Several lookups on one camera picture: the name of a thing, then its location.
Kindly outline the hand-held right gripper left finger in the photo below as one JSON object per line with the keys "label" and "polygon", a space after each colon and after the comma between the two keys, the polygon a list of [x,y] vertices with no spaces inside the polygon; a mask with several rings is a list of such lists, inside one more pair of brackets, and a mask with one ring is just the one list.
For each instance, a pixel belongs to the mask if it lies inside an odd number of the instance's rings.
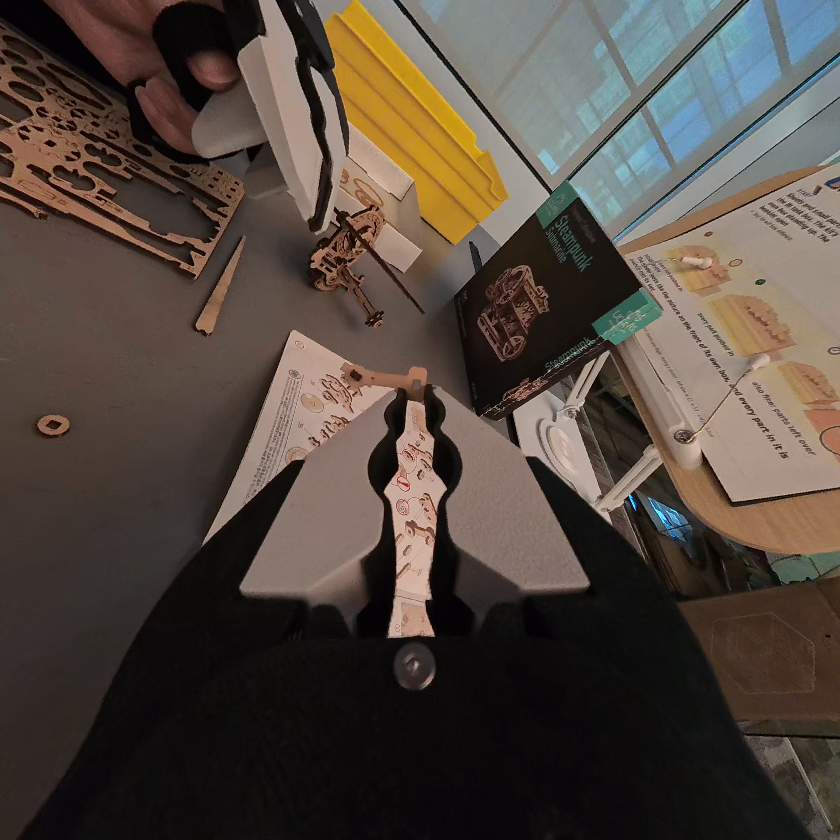
{"label": "hand-held right gripper left finger", "polygon": [[240,584],[242,595],[335,606],[349,624],[388,624],[396,540],[385,489],[398,471],[407,396],[386,393],[302,463]]}

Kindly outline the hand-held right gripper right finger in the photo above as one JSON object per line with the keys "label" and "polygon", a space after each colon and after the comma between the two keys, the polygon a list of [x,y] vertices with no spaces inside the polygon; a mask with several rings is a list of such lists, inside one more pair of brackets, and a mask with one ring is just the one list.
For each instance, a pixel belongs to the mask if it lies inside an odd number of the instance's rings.
{"label": "hand-held right gripper right finger", "polygon": [[521,450],[438,386],[424,405],[444,485],[430,622],[480,623],[501,603],[585,592],[589,578]]}

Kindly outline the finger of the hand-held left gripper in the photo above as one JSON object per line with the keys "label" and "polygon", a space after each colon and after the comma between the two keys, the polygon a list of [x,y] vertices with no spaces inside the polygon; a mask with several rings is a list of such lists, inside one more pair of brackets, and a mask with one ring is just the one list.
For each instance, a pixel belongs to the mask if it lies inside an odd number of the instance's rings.
{"label": "finger of the hand-held left gripper", "polygon": [[237,63],[288,192],[314,234],[337,190],[335,59],[313,2],[237,2]]}
{"label": "finger of the hand-held left gripper", "polygon": [[335,58],[317,8],[310,1],[289,2],[289,27],[294,32],[298,57],[306,72],[315,81],[321,79],[329,94],[319,94],[322,104],[334,106],[335,117],[327,117],[329,125],[339,132],[338,161],[344,161],[349,151],[349,127],[335,77]]}

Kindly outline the small wooden lever part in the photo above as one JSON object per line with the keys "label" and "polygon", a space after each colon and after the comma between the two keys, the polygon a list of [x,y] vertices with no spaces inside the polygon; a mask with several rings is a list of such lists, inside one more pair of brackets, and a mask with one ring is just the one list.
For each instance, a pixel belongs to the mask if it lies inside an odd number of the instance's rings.
{"label": "small wooden lever part", "polygon": [[388,374],[370,371],[361,365],[345,363],[341,365],[341,375],[348,387],[362,386],[383,387],[395,391],[403,390],[410,401],[421,403],[427,387],[427,370],[412,367],[406,374]]}

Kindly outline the pointed wooden offcut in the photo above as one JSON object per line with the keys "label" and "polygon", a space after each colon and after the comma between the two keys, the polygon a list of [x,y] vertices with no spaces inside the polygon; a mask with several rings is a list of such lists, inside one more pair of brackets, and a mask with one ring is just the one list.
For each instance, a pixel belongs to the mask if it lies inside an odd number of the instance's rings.
{"label": "pointed wooden offcut", "polygon": [[241,260],[245,249],[246,241],[246,235],[243,235],[238,241],[233,254],[227,262],[226,267],[223,269],[222,274],[218,278],[213,291],[211,292],[204,308],[200,312],[194,324],[195,331],[206,337],[209,337],[215,331],[219,313],[221,312],[228,290],[235,277],[239,261]]}

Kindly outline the model instruction booklet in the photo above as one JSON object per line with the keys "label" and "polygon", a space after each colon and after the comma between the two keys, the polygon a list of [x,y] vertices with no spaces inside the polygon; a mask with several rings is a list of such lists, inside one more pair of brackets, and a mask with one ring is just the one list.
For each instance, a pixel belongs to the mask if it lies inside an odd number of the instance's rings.
{"label": "model instruction booklet", "polygon": [[[294,331],[280,357],[244,457],[207,542],[290,463],[325,445],[390,390],[347,384],[336,353]],[[444,482],[433,469],[434,440],[425,406],[409,401],[395,444],[396,472],[385,488],[395,539],[395,596],[390,637],[433,636],[431,599],[438,503]]]}

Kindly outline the partly built wooden model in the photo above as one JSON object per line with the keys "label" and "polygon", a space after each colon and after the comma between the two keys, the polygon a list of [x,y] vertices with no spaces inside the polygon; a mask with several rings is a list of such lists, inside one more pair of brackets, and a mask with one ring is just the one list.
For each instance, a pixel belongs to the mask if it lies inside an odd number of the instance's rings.
{"label": "partly built wooden model", "polygon": [[378,328],[384,321],[385,313],[376,309],[366,297],[362,288],[364,277],[355,275],[352,271],[358,259],[367,254],[396,284],[415,309],[425,314],[419,302],[397,278],[391,265],[375,249],[375,244],[385,229],[383,211],[370,205],[353,214],[336,209],[335,216],[337,231],[331,237],[319,240],[311,252],[308,276],[315,288],[321,291],[345,289],[364,311],[365,325],[371,329]]}

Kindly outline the black model kit box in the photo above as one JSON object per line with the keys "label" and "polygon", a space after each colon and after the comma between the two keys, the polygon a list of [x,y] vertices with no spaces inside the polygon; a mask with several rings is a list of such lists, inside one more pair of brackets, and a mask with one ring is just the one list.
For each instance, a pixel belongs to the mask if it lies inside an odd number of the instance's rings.
{"label": "black model kit box", "polygon": [[455,294],[473,411],[498,420],[662,315],[563,182]]}

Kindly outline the small white cardboard box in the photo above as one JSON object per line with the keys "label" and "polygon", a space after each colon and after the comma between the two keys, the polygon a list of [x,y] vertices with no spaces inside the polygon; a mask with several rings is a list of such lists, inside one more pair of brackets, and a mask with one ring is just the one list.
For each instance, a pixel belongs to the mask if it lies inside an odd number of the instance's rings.
{"label": "small white cardboard box", "polygon": [[406,272],[423,250],[416,185],[410,175],[351,123],[349,130],[350,151],[335,206],[349,214],[378,207],[385,225],[374,248],[393,268]]}

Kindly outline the yellow plastic tray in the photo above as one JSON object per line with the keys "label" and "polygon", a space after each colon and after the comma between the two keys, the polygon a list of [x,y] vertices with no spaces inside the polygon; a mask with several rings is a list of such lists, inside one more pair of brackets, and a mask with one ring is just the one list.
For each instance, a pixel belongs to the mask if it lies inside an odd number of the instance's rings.
{"label": "yellow plastic tray", "polygon": [[350,123],[412,177],[422,219],[457,244],[509,198],[490,152],[362,3],[325,30]]}

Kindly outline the white display stand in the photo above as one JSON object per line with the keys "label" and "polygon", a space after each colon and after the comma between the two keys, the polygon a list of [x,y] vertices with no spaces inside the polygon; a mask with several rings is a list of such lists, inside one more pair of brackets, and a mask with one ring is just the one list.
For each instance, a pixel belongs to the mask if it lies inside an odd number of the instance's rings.
{"label": "white display stand", "polygon": [[[589,463],[585,449],[578,455],[574,449],[571,431],[577,430],[577,417],[581,413],[585,399],[592,389],[597,375],[609,360],[611,354],[606,351],[595,360],[587,363],[578,374],[570,393],[564,400],[563,408],[555,414],[552,420],[540,421],[538,437],[543,453],[549,457],[552,467],[569,487],[581,494],[581,485],[577,484],[575,476],[583,470],[584,463]],[[589,498],[582,495],[594,510],[602,516],[618,509],[635,490],[663,464],[661,454],[655,445],[646,447],[642,457],[625,475],[615,483],[612,489],[599,497]]]}

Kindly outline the laser-cut wooden part sheet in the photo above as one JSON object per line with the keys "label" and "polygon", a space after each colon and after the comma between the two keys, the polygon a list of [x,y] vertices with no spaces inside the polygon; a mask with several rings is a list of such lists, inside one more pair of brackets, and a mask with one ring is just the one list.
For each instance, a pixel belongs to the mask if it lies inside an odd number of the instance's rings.
{"label": "laser-cut wooden part sheet", "polygon": [[[133,136],[125,104],[2,21],[2,200],[46,218],[59,214],[199,277],[245,196],[215,164],[171,160]],[[108,177],[187,199],[197,235],[157,229]]]}

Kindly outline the wooden book stand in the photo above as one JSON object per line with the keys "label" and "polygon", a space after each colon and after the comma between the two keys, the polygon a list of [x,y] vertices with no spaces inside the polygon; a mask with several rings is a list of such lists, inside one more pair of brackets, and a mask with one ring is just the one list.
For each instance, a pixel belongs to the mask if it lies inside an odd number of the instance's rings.
{"label": "wooden book stand", "polygon": [[[762,196],[832,165],[777,175],[651,234],[620,245],[620,253],[658,245],[708,224]],[[807,495],[733,503],[690,433],[676,399],[660,381],[637,337],[617,350],[617,365],[653,445],[680,499],[699,520],[721,535],[772,553],[823,553],[838,550],[838,488]]]}

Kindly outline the brown cardboard box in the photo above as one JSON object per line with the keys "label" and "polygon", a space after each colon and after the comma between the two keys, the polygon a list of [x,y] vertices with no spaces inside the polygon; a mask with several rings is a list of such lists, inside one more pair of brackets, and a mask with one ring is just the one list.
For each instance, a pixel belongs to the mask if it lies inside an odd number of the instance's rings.
{"label": "brown cardboard box", "polygon": [[838,736],[838,578],[679,608],[737,721],[758,733]]}

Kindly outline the printed instruction sheet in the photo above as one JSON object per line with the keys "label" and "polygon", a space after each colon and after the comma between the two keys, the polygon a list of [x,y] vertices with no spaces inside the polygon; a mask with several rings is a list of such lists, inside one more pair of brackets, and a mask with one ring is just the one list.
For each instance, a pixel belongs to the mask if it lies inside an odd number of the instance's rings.
{"label": "printed instruction sheet", "polygon": [[839,167],[628,265],[663,314],[637,341],[729,499],[839,486]]}

